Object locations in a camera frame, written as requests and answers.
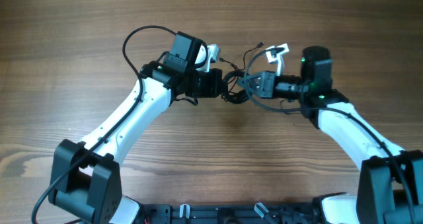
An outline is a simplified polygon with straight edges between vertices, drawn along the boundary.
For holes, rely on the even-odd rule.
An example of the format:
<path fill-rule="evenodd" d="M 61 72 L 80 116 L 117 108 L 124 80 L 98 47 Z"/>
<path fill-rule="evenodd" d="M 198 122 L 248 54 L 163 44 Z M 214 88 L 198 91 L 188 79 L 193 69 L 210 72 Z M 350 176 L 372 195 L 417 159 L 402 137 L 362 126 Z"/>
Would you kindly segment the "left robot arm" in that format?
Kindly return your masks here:
<path fill-rule="evenodd" d="M 74 143 L 56 148 L 50 186 L 43 195 L 80 223 L 146 223 L 143 204 L 123 195 L 120 169 L 130 149 L 150 123 L 172 103 L 215 98 L 227 87 L 215 44 L 183 32 L 159 59 L 137 71 L 132 93 L 101 125 Z"/>

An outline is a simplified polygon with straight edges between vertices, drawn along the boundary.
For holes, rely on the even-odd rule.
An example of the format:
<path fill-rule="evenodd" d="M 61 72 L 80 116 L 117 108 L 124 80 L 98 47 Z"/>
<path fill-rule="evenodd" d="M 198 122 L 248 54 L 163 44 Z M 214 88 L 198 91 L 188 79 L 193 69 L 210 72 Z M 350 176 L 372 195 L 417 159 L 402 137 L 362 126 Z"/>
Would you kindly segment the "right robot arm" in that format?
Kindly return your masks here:
<path fill-rule="evenodd" d="M 245 65 L 239 86 L 249 100 L 265 110 L 300 112 L 357 166 L 357 194 L 319 198 L 319 222 L 421 223 L 422 151 L 406 151 L 386 139 L 332 87 L 329 49 L 303 49 L 298 76 L 283 73 L 287 51 L 288 46 L 282 44 L 257 53 Z"/>

